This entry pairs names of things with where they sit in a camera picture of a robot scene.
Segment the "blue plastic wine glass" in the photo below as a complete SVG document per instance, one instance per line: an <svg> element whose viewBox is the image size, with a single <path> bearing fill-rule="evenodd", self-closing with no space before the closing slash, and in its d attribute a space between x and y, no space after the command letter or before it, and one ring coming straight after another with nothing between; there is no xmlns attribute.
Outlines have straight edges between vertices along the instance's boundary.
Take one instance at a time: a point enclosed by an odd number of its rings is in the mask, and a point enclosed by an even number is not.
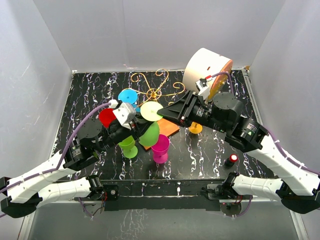
<svg viewBox="0 0 320 240"><path fill-rule="evenodd" d="M124 103L129 103L132 105L132 107L135 109L136 112L140 112L140 108L136 104L138 100L138 94L136 91L132 89L124 89L121 91L118 95L118 100L124 102Z"/></svg>

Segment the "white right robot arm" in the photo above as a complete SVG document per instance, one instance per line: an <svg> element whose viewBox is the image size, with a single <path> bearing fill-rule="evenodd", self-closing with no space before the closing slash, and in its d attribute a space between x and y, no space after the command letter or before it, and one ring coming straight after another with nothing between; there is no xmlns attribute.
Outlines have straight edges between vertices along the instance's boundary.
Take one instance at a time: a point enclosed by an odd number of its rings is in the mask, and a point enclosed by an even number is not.
<svg viewBox="0 0 320 240"><path fill-rule="evenodd" d="M250 195L281 202L289 210L307 214L320 207L320 174L308 170L280 147L275 137L257 121L242 116L244 105L230 92L219 92L206 106L203 97L188 91L181 99L157 111L164 119L190 127L195 122L225 133L224 141L255 158L276 178L247 177L231 172L214 189L203 188L208 197L230 199Z"/></svg>

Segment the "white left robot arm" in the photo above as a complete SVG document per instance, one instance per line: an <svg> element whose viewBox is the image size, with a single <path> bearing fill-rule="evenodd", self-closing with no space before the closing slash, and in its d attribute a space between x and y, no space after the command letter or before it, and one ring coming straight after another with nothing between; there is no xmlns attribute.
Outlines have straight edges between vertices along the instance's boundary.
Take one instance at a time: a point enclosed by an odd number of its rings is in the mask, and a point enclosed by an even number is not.
<svg viewBox="0 0 320 240"><path fill-rule="evenodd" d="M0 202L1 211L16 219L56 201L101 199L105 190L95 174L61 183L58 180L95 164L99 160L98 154L106 153L129 137L142 139L153 126L154 122L140 117L133 120L128 128L117 119L108 127L94 117L83 120L63 151L57 151L51 158L18 177L0 179L0 191L6 196Z"/></svg>

